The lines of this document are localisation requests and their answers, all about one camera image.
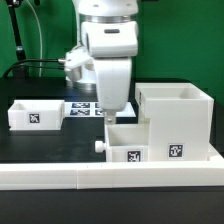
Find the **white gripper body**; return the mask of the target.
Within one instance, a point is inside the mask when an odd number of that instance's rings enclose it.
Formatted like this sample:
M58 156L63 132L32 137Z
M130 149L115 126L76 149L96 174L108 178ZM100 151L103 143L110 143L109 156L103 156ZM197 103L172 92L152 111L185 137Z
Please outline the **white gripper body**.
M81 40L93 61L97 98L107 113L122 111L128 101L132 57L138 53L138 25L83 22Z

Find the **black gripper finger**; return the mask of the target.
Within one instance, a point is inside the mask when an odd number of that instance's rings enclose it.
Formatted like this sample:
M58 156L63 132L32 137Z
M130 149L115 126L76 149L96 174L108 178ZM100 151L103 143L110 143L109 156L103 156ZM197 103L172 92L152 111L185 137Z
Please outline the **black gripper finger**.
M106 124L114 125L116 123L116 113L115 112L107 112L106 113Z

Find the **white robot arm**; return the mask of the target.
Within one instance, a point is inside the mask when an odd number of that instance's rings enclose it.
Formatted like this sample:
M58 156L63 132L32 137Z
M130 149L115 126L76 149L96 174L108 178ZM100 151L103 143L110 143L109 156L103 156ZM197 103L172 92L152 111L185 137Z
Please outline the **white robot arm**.
M104 123L128 101L132 58L138 52L137 0L72 0L77 45L66 54L64 70L71 81L96 85Z

